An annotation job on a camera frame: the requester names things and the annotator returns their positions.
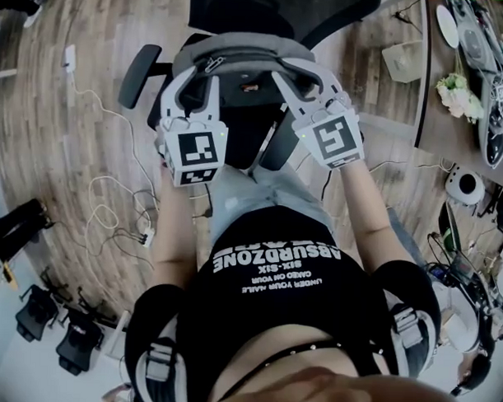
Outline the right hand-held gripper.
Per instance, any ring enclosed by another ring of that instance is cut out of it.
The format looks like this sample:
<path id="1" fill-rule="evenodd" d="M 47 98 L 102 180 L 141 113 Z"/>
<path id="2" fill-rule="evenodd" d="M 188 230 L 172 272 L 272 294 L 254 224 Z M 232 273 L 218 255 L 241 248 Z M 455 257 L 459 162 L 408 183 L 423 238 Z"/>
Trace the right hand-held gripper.
<path id="1" fill-rule="evenodd" d="M 331 170 L 362 161 L 365 152 L 359 116 L 334 73 L 303 58 L 283 58 L 282 64 L 311 77 L 318 85 L 322 105 L 315 97 L 303 96 L 286 74 L 272 72 L 277 89 L 296 119 L 293 131 L 313 158 Z"/>

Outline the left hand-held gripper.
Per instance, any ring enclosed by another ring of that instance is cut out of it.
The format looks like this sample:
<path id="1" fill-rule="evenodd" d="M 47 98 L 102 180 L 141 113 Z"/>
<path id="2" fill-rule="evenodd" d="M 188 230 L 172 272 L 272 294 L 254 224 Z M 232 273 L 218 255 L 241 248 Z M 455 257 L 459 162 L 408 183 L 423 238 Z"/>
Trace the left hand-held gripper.
<path id="1" fill-rule="evenodd" d="M 206 85 L 203 105 L 185 116 L 179 94 L 193 79 L 192 65 L 175 77 L 161 94 L 161 137 L 163 152 L 173 186 L 208 184 L 224 166 L 228 128 L 220 117 L 220 78 L 212 76 Z"/>

